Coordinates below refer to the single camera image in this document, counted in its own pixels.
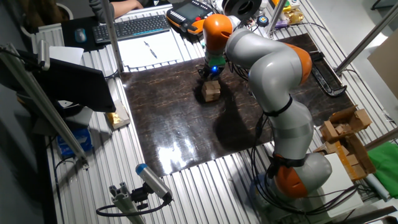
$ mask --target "computer mouse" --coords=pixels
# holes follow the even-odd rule
[[[86,42],[86,31],[83,28],[79,28],[75,30],[75,41],[78,43]]]

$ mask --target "black monitor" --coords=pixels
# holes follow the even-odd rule
[[[37,62],[36,54],[20,50],[18,53],[26,60]],[[4,86],[15,91],[24,91],[2,60],[0,74],[0,83]],[[51,58],[49,70],[33,74],[52,101],[71,101],[99,112],[116,111],[108,84],[100,70]]]

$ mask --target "person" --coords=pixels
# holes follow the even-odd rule
[[[111,8],[111,14],[113,18],[117,18],[123,16],[133,9],[142,9],[147,6],[151,0],[123,0],[123,1],[115,1],[109,0],[111,4],[109,4]],[[101,23],[105,23],[105,12],[102,8],[101,0],[89,0],[89,5],[93,10],[95,16],[98,21]]]

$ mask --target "black keyboard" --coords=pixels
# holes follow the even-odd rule
[[[159,34],[170,30],[165,15],[150,16],[140,19],[132,19],[114,24],[118,40],[127,40],[147,35]],[[106,25],[93,27],[94,38],[97,44],[110,43]]]

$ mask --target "aluminum profile table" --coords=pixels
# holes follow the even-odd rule
[[[170,8],[171,5],[166,5],[131,11],[117,19],[116,22],[165,14]],[[305,15],[304,22],[314,22],[326,27],[308,0],[302,0],[300,9]],[[272,12],[270,9],[266,11],[267,17],[271,16],[270,12]],[[181,53],[182,60],[141,68],[125,67],[124,70],[141,71],[205,56],[197,38],[188,41],[174,30],[171,32],[178,45],[176,50]],[[258,34],[265,33],[263,30],[256,32]],[[310,34],[332,67],[337,67],[345,58],[345,53],[341,51],[328,32],[319,27],[289,28],[275,32],[274,38],[283,39],[304,33]],[[39,32],[32,36],[33,46],[36,46],[40,39],[46,40],[52,46],[64,46],[61,25],[54,24],[39,28]],[[110,45],[102,50],[85,52],[81,64],[102,70],[105,76],[113,74],[117,69]],[[348,85],[346,92],[351,101],[357,104],[359,109],[365,108],[373,121],[368,129],[358,134],[363,144],[367,144],[395,128],[394,124],[388,122],[380,102],[359,75],[353,72],[343,72],[341,79],[345,85]],[[108,84],[113,98],[120,99],[131,114],[121,80],[112,78],[108,80]],[[127,218],[99,217],[95,210],[112,204],[108,191],[110,185],[126,182],[130,189],[142,185],[141,178],[135,173],[136,166],[143,163],[144,158],[134,121],[130,125],[112,132],[105,115],[94,112],[89,129],[95,147],[87,152],[90,165],[88,170],[75,166],[76,161],[70,159],[69,161],[72,162],[61,164],[57,173],[54,173],[53,168],[61,158],[55,143],[47,149],[58,223],[129,223]],[[319,130],[316,130],[309,151],[321,145],[321,134]],[[267,143],[266,147],[272,147],[272,145]],[[263,150],[259,150],[256,162],[260,164],[259,170],[264,171],[264,166],[267,166],[269,161]],[[249,170],[248,151],[242,151],[166,175],[162,177],[162,180],[171,188],[174,202],[171,206],[143,217],[147,223],[259,223],[259,214],[248,197],[252,181]],[[59,190],[55,185],[55,176],[59,181]],[[161,204],[161,201],[155,195],[150,195],[148,203],[150,208],[155,208]],[[304,217],[296,217],[294,220],[298,223],[306,222]],[[284,222],[291,223],[292,219],[286,219]]]

